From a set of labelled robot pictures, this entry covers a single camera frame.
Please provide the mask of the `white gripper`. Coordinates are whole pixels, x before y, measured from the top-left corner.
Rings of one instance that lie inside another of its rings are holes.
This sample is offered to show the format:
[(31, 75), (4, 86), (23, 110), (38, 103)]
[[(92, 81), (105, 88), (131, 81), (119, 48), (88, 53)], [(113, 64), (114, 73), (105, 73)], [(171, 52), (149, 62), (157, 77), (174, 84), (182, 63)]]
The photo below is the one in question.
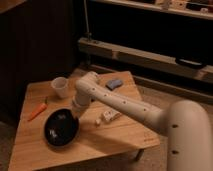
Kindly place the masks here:
[(86, 110), (85, 106), (78, 105), (75, 101), (71, 102), (71, 111), (75, 118), (80, 118)]

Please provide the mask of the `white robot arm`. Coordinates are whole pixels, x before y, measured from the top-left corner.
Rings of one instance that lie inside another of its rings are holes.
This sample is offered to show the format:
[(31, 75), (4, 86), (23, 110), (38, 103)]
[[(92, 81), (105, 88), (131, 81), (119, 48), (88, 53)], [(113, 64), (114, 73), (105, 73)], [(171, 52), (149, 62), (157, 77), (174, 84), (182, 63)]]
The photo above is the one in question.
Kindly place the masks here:
[(158, 134), (168, 137), (167, 171), (213, 171), (213, 134), (206, 110), (197, 102), (181, 100), (161, 109), (109, 91), (99, 85), (96, 72), (75, 82), (75, 115), (80, 117), (91, 100), (125, 114)]

